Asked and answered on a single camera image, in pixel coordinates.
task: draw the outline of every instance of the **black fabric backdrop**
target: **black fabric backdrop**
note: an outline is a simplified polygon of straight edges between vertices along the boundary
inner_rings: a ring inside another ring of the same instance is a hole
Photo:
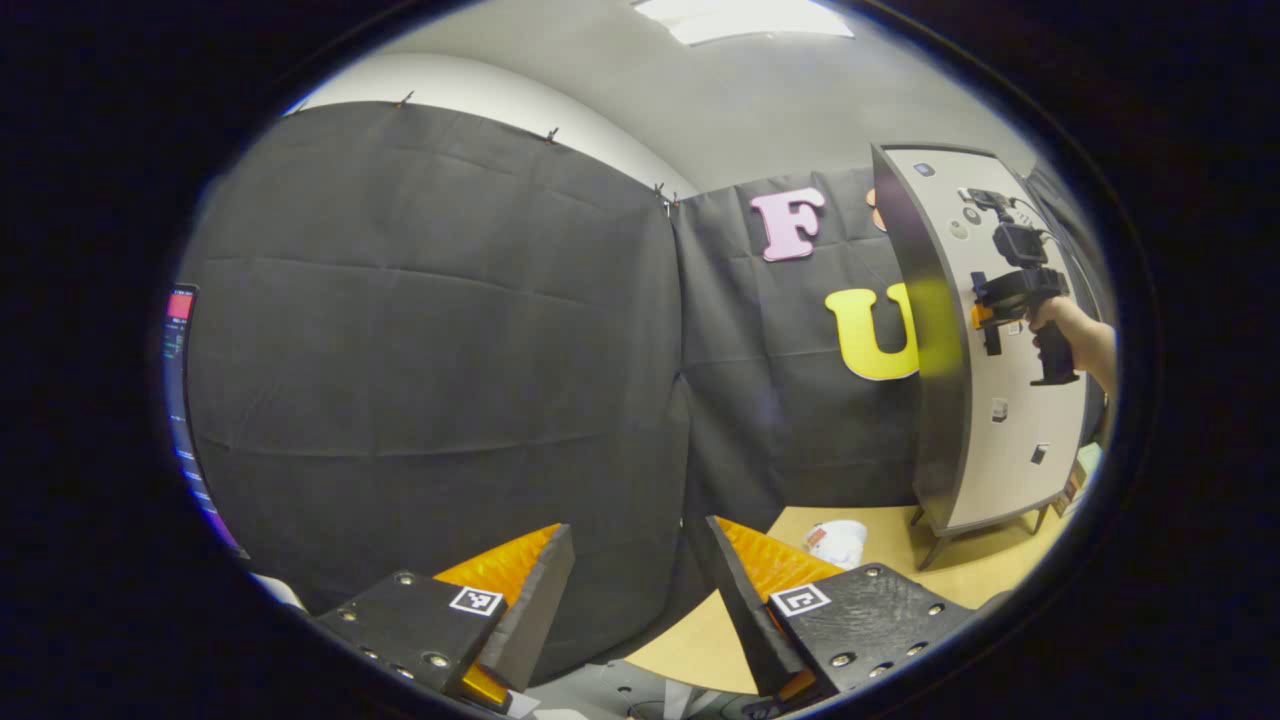
[[[749,202],[803,187],[827,200],[814,252],[765,263]],[[916,378],[850,373],[823,304],[872,290],[881,348],[906,342],[870,187],[869,168],[763,179],[668,219],[489,119],[283,118],[211,183],[179,273],[201,287],[189,404],[214,500],[312,612],[570,523],[534,682],[621,656],[710,592],[705,515],[767,530],[787,505],[914,502]]]

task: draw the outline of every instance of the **computer monitor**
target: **computer monitor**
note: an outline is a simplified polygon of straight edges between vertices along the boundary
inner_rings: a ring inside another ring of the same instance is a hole
[[[196,456],[195,436],[191,432],[191,415],[187,406],[187,345],[197,295],[198,288],[193,284],[175,284],[169,295],[163,345],[165,411],[169,416],[173,450],[178,456],[187,487],[223,542],[232,548],[232,552],[247,560],[248,553],[232,537],[221,515],[218,514],[218,507],[214,506],[209,486],[205,483],[205,474],[200,469],[200,460]]]

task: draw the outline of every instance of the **wooden table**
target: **wooden table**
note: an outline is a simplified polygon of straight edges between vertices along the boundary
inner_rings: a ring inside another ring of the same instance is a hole
[[[915,510],[914,505],[787,507],[769,528],[769,537],[801,547],[805,533],[817,523],[858,520],[867,525],[863,562],[887,565],[952,602],[975,609],[1027,577],[1074,516],[1062,519],[1048,512],[1034,536],[1034,510],[1009,523],[974,530],[955,538],[946,555],[922,571],[916,566],[928,555],[934,537],[928,528],[909,525]],[[719,592],[626,660],[689,685],[758,694]]]

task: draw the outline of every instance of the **hand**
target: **hand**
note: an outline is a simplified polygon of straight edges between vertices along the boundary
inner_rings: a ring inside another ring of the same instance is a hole
[[[1080,306],[1065,296],[1046,300],[1039,309],[1027,319],[1032,331],[1038,331],[1053,320],[1062,332],[1066,343],[1071,346],[1071,359],[1075,369],[1093,375],[1107,395],[1116,389],[1116,332],[1106,323],[1100,323],[1084,314]],[[1032,343],[1039,347],[1039,338]]]

